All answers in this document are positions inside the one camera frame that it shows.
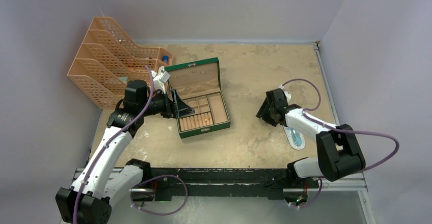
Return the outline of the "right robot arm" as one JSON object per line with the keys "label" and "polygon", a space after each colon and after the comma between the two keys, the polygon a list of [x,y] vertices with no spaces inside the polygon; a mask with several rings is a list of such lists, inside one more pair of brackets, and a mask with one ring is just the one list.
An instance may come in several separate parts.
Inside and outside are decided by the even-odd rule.
{"label": "right robot arm", "polygon": [[365,169],[366,162],[353,129],[347,125],[326,123],[288,103],[288,93],[281,88],[265,93],[257,118],[272,125],[294,129],[316,144],[317,156],[289,163],[286,180],[298,187],[309,177],[336,181]]}

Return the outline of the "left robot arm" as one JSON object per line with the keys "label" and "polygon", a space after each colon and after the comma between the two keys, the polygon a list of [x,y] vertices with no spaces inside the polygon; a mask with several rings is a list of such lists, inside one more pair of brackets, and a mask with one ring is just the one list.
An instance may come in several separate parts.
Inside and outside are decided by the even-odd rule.
{"label": "left robot arm", "polygon": [[56,204],[66,223],[107,223],[112,210],[133,187],[145,188],[159,179],[174,178],[184,188],[186,183],[176,175],[152,176],[150,163],[131,159],[114,178],[110,175],[119,157],[144,123],[147,115],[168,113],[172,102],[165,83],[158,78],[150,83],[129,81],[125,95],[110,115],[102,140],[79,177],[69,188],[60,188]]}

